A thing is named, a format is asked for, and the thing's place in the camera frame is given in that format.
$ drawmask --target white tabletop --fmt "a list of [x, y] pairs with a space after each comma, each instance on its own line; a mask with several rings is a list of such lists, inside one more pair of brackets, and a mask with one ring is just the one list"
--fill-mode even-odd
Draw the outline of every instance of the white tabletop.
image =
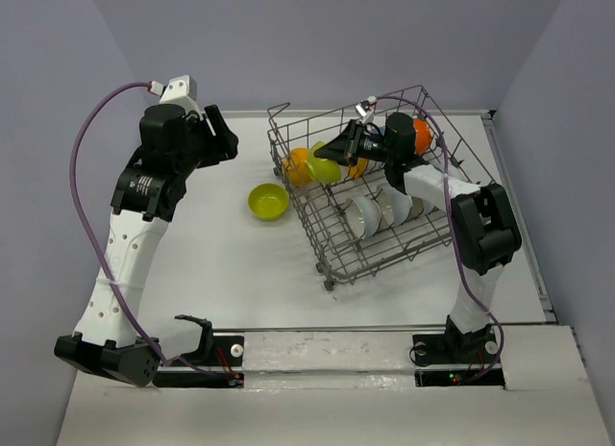
[[505, 332], [506, 390], [416, 387], [411, 334], [394, 332], [247, 333], [243, 389], [79, 373], [58, 444], [608, 446], [570, 330]]
[[[452, 120], [498, 175], [480, 118], [458, 115]], [[458, 288], [451, 247], [434, 248], [413, 262], [354, 285], [337, 285], [328, 293], [294, 209], [274, 222], [258, 221], [248, 209], [254, 186], [278, 181], [272, 172], [266, 118], [228, 123], [239, 136], [239, 156], [197, 170], [188, 179], [188, 193], [160, 243], [143, 294], [139, 318], [146, 329], [181, 313], [206, 317], [215, 328], [444, 323]], [[448, 124], [441, 125], [453, 136]], [[464, 166], [471, 177], [481, 179], [475, 177], [481, 170], [471, 159]], [[487, 183], [486, 176], [482, 181]], [[498, 285], [496, 315], [507, 323], [544, 321], [536, 290], [522, 250]]]

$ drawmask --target white connector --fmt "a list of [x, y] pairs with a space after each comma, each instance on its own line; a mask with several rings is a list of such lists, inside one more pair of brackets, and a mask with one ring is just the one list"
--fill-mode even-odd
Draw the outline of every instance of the white connector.
[[158, 81], [150, 81], [150, 86], [147, 88], [147, 91], [157, 97], [162, 97], [162, 94], [164, 93], [164, 85]]
[[361, 103], [355, 106], [355, 110], [360, 116], [360, 122], [367, 124], [374, 120], [374, 114], [376, 110], [376, 103], [378, 99], [374, 95], [367, 97], [367, 100], [363, 100]]

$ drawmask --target yellow object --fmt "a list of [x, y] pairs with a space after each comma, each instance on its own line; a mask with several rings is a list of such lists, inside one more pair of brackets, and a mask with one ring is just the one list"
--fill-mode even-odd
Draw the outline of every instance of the yellow object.
[[248, 205], [260, 220], [275, 220], [288, 207], [288, 193], [279, 185], [262, 184], [250, 192]]
[[306, 167], [306, 160], [308, 159], [307, 148], [295, 148], [290, 152], [290, 160], [284, 158], [283, 168], [290, 178], [290, 181], [296, 185], [301, 186], [311, 182], [308, 168]]
[[325, 146], [324, 141], [317, 142], [307, 153], [306, 167], [312, 180], [322, 184], [333, 184], [342, 178], [342, 171], [335, 161], [322, 160], [314, 156], [314, 151]]
[[346, 169], [348, 170], [348, 175], [353, 179], [358, 179], [361, 175], [363, 175], [363, 172], [365, 172], [365, 169], [367, 168], [367, 162], [367, 159], [359, 158], [357, 161], [357, 165], [349, 165], [348, 167], [346, 167]]

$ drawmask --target metal wire rack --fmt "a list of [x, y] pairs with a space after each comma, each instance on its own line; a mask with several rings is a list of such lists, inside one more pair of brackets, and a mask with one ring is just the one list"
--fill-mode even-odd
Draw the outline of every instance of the metal wire rack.
[[[467, 181], [482, 185], [495, 181], [424, 87], [406, 87], [383, 96], [387, 95], [413, 100], [436, 117], [440, 127], [447, 130], [446, 140], [452, 155], [451, 163]], [[271, 107], [267, 111], [271, 126], [268, 136], [275, 165], [274, 172], [282, 178], [288, 191], [316, 256], [316, 269], [326, 277], [324, 285], [328, 291], [332, 291], [336, 284], [353, 284], [360, 278], [376, 276], [384, 268], [402, 261], [413, 261], [416, 256], [429, 249], [448, 246], [451, 243], [446, 214], [438, 210], [414, 213], [404, 224], [379, 230], [366, 239], [354, 236], [344, 216], [342, 205], [350, 195], [362, 194], [377, 198], [377, 185], [386, 181], [381, 163], [370, 161], [359, 177], [344, 172], [343, 178], [331, 185], [316, 182], [300, 186], [293, 184], [289, 169], [298, 169], [293, 159], [289, 158], [291, 150], [298, 147], [309, 148], [319, 140], [328, 142], [335, 138], [350, 119], [357, 118], [355, 104], [358, 100], [360, 99], [346, 107], [283, 125], [279, 125], [277, 121], [283, 117], [280, 114], [288, 109], [289, 103]], [[383, 125], [390, 113], [398, 111], [416, 115], [416, 110], [407, 109], [400, 101], [379, 100], [374, 122], [379, 126]], [[437, 141], [431, 141], [430, 149], [424, 158], [441, 167], [442, 149]], [[466, 168], [471, 168], [475, 170], [475, 174], [480, 175], [475, 175], [473, 179], [466, 172]]]

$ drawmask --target screw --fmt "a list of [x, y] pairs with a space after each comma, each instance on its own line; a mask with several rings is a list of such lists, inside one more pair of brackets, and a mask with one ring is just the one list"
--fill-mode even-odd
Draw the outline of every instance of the screw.
[[484, 349], [489, 355], [495, 355], [498, 353], [498, 344], [493, 340], [489, 340], [484, 344]]
[[427, 354], [427, 345], [425, 342], [416, 342], [413, 347], [414, 353], [417, 357], [423, 357]]
[[239, 358], [243, 355], [243, 347], [236, 343], [231, 347], [231, 355], [233, 358]]

